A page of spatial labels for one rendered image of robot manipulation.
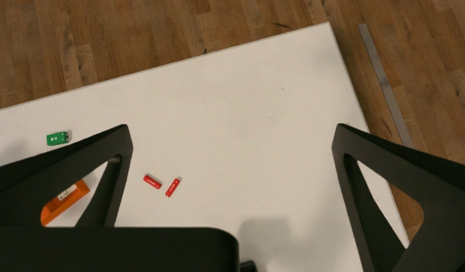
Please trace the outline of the white domino tile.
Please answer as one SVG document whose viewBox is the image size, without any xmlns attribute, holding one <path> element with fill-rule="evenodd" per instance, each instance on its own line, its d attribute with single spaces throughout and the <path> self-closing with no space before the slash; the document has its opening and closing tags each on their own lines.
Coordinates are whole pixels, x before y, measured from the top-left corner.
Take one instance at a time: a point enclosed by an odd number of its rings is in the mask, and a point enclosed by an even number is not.
<svg viewBox="0 0 465 272">
<path fill-rule="evenodd" d="M 58 199 L 60 201 L 63 201 L 65 198 L 68 197 L 68 195 L 70 195 L 73 191 L 75 191 L 77 189 L 77 186 L 74 184 L 72 187 L 70 187 L 68 190 L 66 190 L 65 192 L 63 192 L 62 194 L 60 194 L 58 196 Z"/>
</svg>

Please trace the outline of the orange open-top bin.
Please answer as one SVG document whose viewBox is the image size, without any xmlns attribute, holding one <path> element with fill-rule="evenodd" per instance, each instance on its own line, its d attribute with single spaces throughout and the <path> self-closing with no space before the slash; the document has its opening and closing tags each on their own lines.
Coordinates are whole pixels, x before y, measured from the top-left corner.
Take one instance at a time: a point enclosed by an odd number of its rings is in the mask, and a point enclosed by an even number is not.
<svg viewBox="0 0 465 272">
<path fill-rule="evenodd" d="M 73 191 L 70 195 L 68 195 L 68 197 L 65 198 L 63 201 L 60 201 L 58 197 L 56 197 L 55 199 L 51 200 L 48 204 L 46 204 L 42 211 L 42 223 L 44 226 L 49 224 L 57 216 L 62 214 L 70 206 L 72 206 L 74 203 L 79 201 L 83 196 L 90 192 L 88 186 L 82 179 L 75 185 L 77 186 L 77 189 Z"/>
</svg>

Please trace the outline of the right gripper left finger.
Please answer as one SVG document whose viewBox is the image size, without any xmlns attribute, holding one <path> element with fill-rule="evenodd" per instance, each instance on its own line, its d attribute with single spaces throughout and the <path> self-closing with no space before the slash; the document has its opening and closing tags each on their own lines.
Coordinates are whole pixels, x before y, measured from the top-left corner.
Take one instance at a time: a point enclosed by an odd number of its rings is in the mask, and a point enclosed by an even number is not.
<svg viewBox="0 0 465 272">
<path fill-rule="evenodd" d="M 44 226 L 43 208 L 107 162 L 75 226 L 114 227 L 134 145 L 127 124 L 0 166 L 0 226 Z"/>
</svg>

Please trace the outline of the green 9v battery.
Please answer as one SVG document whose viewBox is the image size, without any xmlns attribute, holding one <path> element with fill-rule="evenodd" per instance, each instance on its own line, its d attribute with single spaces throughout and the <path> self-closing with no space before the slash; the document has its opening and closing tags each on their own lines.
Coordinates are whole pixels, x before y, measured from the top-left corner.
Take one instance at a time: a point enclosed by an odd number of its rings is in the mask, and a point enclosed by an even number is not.
<svg viewBox="0 0 465 272">
<path fill-rule="evenodd" d="M 56 146 L 60 144 L 68 144 L 69 136 L 67 132 L 59 132 L 46 135 L 47 146 Z"/>
</svg>

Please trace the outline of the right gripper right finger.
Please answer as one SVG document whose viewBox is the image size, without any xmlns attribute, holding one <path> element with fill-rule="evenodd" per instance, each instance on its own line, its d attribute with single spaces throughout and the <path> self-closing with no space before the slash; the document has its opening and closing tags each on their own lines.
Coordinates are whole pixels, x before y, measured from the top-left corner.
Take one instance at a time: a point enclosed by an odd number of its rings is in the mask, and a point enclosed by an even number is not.
<svg viewBox="0 0 465 272">
<path fill-rule="evenodd" d="M 465 165 L 338 123 L 331 145 L 363 272 L 465 272 Z M 358 161 L 418 202 L 423 223 L 407 249 L 380 210 Z"/>
</svg>

